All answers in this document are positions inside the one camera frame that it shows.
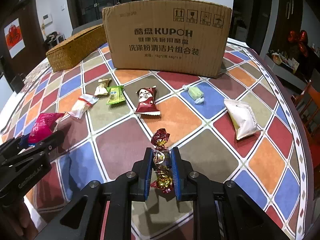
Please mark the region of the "left hand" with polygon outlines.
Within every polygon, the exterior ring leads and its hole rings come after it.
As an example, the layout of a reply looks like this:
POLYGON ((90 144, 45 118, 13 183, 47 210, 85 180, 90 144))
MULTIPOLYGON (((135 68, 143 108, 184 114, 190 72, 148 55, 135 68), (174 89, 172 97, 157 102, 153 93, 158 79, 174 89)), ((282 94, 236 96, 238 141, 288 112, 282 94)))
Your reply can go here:
POLYGON ((37 228, 24 198, 10 207, 1 206, 1 239, 34 239, 37 228))

